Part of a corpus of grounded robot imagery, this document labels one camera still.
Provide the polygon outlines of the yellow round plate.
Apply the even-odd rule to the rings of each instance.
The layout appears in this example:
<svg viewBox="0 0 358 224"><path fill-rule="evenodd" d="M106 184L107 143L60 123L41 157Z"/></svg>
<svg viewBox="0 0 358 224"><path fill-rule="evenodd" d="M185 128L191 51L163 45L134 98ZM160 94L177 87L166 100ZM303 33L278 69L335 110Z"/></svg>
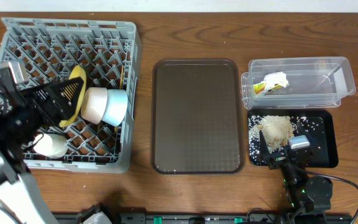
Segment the yellow round plate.
<svg viewBox="0 0 358 224"><path fill-rule="evenodd" d="M76 117L78 116L78 113L80 112L81 104L83 102L83 98L84 98L85 91L86 91L86 79L87 79L86 71L80 65L77 65L73 69L73 71L71 72L71 74L69 76L69 79L71 80L71 79L78 78L78 77L80 77L83 80L83 85L82 85L80 93L78 95L78 99L76 100L75 113L73 116L71 116L70 119L60 121L59 122L60 127L67 127L67 126L71 125L75 121Z"/></svg>

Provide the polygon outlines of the white cup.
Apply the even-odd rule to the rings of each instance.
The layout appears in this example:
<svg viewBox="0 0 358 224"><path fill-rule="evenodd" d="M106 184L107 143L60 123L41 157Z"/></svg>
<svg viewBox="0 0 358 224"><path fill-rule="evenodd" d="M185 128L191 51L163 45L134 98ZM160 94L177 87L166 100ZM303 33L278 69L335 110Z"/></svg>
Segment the white cup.
<svg viewBox="0 0 358 224"><path fill-rule="evenodd" d="M66 146L67 139L58 134L39 134L35 137L33 142L33 149L35 152L58 159L63 157L68 150Z"/></svg>

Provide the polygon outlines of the cooked rice pile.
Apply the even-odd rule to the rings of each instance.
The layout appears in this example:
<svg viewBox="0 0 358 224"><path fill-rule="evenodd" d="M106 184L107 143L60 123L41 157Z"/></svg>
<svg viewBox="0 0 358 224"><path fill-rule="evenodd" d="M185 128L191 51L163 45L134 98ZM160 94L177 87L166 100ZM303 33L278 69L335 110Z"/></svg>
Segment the cooked rice pile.
<svg viewBox="0 0 358 224"><path fill-rule="evenodd" d="M249 154L255 159L260 152L260 131L264 135L269 153L282 151L288 145L290 138L300 134L297 124L306 132L311 133L323 127L323 122L306 116L260 116L251 115L248 118Z"/></svg>

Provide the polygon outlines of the white tissue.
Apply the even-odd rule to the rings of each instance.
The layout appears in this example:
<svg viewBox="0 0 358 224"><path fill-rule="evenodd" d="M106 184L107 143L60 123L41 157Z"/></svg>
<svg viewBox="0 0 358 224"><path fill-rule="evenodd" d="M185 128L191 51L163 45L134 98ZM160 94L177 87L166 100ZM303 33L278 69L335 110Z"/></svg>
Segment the white tissue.
<svg viewBox="0 0 358 224"><path fill-rule="evenodd" d="M289 85L287 74L284 72L270 73L264 77L265 89L268 91L277 88L286 88Z"/></svg>

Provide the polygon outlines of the colourful snack wrapper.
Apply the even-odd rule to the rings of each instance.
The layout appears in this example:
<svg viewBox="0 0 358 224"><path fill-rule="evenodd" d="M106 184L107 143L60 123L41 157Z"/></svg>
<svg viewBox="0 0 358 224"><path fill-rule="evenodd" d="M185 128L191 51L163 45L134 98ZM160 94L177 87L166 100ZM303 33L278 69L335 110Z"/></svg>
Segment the colourful snack wrapper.
<svg viewBox="0 0 358 224"><path fill-rule="evenodd" d="M270 91L281 88L278 84L269 84L267 82L260 82L254 84L254 92L256 95L266 95Z"/></svg>

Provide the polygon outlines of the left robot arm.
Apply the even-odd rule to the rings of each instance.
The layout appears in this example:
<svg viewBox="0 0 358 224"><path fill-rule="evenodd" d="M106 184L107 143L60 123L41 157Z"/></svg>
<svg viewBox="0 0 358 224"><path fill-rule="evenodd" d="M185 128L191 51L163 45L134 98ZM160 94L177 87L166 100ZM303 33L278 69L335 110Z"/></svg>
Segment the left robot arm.
<svg viewBox="0 0 358 224"><path fill-rule="evenodd" d="M23 159L22 145L44 126L57 126L76 113L82 78L19 91L11 78L0 78L0 93L11 104L0 115L0 223L57 223Z"/></svg>

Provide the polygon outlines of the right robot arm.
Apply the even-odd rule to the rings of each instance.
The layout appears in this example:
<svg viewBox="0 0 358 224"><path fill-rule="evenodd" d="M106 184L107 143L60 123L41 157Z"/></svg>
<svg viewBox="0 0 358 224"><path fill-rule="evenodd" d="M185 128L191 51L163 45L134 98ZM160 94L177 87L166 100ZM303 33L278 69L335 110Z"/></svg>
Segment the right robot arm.
<svg viewBox="0 0 358 224"><path fill-rule="evenodd" d="M270 170L280 169L283 186L291 208L285 210L275 223L326 223L325 211L331 208L333 183L326 177L310 177L306 164L318 148L316 141L305 131L288 140L283 152L269 152L262 131L259 160Z"/></svg>

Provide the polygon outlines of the pink white bowl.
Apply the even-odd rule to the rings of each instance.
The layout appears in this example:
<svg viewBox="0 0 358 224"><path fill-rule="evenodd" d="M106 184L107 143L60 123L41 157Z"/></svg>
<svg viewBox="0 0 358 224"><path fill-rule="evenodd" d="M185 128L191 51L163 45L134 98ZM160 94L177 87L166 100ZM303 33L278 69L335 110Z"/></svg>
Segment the pink white bowl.
<svg viewBox="0 0 358 224"><path fill-rule="evenodd" d="M108 90L106 88L87 89L81 105L81 117L93 124L98 124L102 120L107 102Z"/></svg>

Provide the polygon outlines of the light blue bowl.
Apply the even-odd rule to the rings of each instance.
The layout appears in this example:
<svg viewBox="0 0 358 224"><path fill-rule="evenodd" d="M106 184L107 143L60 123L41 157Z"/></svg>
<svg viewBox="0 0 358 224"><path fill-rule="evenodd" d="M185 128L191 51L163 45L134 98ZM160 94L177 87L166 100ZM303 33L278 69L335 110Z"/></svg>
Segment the light blue bowl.
<svg viewBox="0 0 358 224"><path fill-rule="evenodd" d="M102 121L111 126L119 126L127 111L128 95L125 90L108 90L108 100Z"/></svg>

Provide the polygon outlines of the wooden chopstick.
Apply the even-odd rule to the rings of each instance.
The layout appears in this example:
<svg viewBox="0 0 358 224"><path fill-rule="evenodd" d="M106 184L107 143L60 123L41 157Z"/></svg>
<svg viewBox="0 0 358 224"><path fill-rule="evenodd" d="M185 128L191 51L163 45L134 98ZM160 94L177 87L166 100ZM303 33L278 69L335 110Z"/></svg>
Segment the wooden chopstick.
<svg viewBox="0 0 358 224"><path fill-rule="evenodd" d="M119 83L119 89L121 90L123 87L123 83L124 83L124 70L125 70L125 65L122 65L121 67L121 76L120 76L120 83ZM118 126L114 127L114 132L116 132L118 129Z"/></svg>

